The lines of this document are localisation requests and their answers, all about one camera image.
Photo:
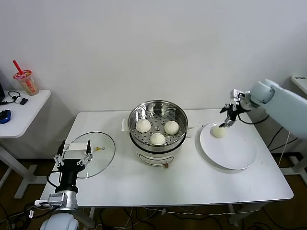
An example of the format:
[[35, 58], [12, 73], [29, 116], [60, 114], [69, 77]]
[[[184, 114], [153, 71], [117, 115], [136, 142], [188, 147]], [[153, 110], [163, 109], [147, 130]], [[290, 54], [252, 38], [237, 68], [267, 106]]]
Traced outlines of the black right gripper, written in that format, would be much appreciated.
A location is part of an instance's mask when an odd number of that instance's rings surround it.
[[238, 115], [242, 112], [242, 107], [240, 104], [228, 103], [220, 110], [221, 114], [224, 112], [227, 112], [227, 118], [219, 125], [219, 128], [231, 127]]

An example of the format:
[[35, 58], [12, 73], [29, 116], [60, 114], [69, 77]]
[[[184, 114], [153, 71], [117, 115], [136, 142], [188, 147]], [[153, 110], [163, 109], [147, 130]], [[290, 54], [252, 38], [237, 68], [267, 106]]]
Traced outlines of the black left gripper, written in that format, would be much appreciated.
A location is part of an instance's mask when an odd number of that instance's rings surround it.
[[78, 192], [78, 187], [76, 186], [78, 173], [85, 169], [87, 165], [93, 158], [92, 147], [90, 140], [87, 142], [85, 156], [82, 159], [64, 159], [63, 151], [65, 147], [65, 140], [62, 141], [59, 146], [57, 153], [53, 155], [53, 159], [56, 163], [58, 171], [62, 174], [59, 186], [56, 188], [56, 193], [60, 191], [73, 191]]

